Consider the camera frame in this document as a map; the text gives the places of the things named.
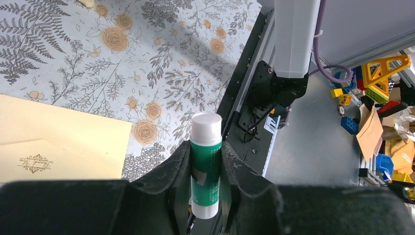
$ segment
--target orange flower print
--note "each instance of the orange flower print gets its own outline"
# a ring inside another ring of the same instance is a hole
[[[29,97],[32,98],[32,99],[37,99],[38,96],[39,96],[39,92],[37,92],[37,91],[32,91],[32,92],[29,93]]]
[[[141,80],[141,77],[138,75],[138,74],[136,74],[136,72],[134,71],[134,76],[131,76],[131,77],[128,77],[128,78],[131,78],[131,79],[134,79],[134,82],[138,85],[138,82]]]
[[[142,120],[134,127],[133,135],[140,143],[153,143],[158,135],[157,127],[149,121]]]
[[[221,40],[215,38],[210,41],[210,49],[217,55],[222,55],[225,52],[225,45],[223,45]]]
[[[123,51],[128,46],[128,37],[117,28],[107,28],[102,34],[102,40],[112,52]]]
[[[151,102],[147,104],[147,108],[145,109],[148,119],[154,120],[160,117],[161,115],[161,107],[159,104]]]
[[[218,38],[224,39],[226,38],[226,31],[223,28],[217,28],[216,35],[218,36]]]
[[[180,64],[180,68],[183,68],[183,67],[185,67],[186,66],[186,62],[185,61],[183,61],[183,60],[177,60],[177,62],[179,62],[179,64]]]
[[[128,15],[122,14],[117,16],[115,24],[117,27],[121,28],[121,30],[127,30],[133,26],[133,21]]]
[[[138,106],[137,99],[134,98],[134,97],[132,97],[132,96],[131,97],[128,97],[128,99],[127,99],[127,105],[130,108],[130,110],[136,109],[137,106]]]
[[[95,11],[98,13],[100,17],[107,17],[108,9],[104,5],[97,5]]]
[[[161,39],[160,37],[158,37],[157,35],[154,35],[153,47],[154,47],[154,45],[156,45],[158,47],[161,44],[161,40],[160,39]]]
[[[24,97],[29,98],[32,101],[37,101],[37,102],[39,102],[39,100],[46,100],[45,95],[37,91],[29,92],[26,95],[24,95]]]
[[[210,23],[210,21],[208,21],[208,20],[204,20],[203,21],[203,25],[206,27],[206,28],[210,28],[210,27],[212,27],[212,24]]]
[[[100,53],[101,53],[101,49],[96,48],[90,53],[90,55],[91,55],[91,57],[97,57],[97,56],[99,56]]]
[[[171,35],[174,35],[174,36],[176,36],[177,35],[177,30],[175,30],[175,29],[171,29],[170,30],[170,32],[171,32]]]

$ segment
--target fern leaf print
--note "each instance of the fern leaf print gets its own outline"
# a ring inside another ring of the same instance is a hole
[[[141,6],[144,19],[152,26],[161,28],[166,27],[165,22],[177,22],[179,8],[192,9],[192,0],[149,0]]]
[[[10,85],[29,70],[39,69],[46,59],[54,59],[47,45],[65,53],[59,42],[70,42],[62,30],[61,17],[70,16],[61,9],[62,0],[25,0],[27,4],[0,5],[1,11],[15,14],[11,20],[0,21],[0,74]]]

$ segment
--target green glue stick label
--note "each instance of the green glue stick label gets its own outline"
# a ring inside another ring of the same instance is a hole
[[[192,200],[211,206],[219,200],[220,149],[222,142],[200,146],[191,142]]]

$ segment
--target yellow lego piece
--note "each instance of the yellow lego piece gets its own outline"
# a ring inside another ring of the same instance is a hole
[[[351,103],[352,96],[350,94],[343,94],[340,96],[339,104],[349,105]]]
[[[334,90],[331,90],[331,97],[336,98],[343,95],[343,90],[341,88],[337,88]]]
[[[391,61],[400,61],[401,64],[394,69],[391,69],[389,63]],[[379,67],[376,71],[371,74],[370,67],[372,65],[379,64]],[[388,77],[392,76],[393,74],[406,69],[407,67],[411,66],[411,59],[408,55],[398,55],[398,56],[391,56],[386,58],[381,58],[369,62],[367,64],[362,65],[362,77],[363,77],[363,85],[366,88],[382,81],[383,79],[387,79]]]

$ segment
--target toy wheel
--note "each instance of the toy wheel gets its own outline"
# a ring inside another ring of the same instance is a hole
[[[346,109],[343,105],[337,106],[337,110],[339,111],[340,116],[346,115]]]

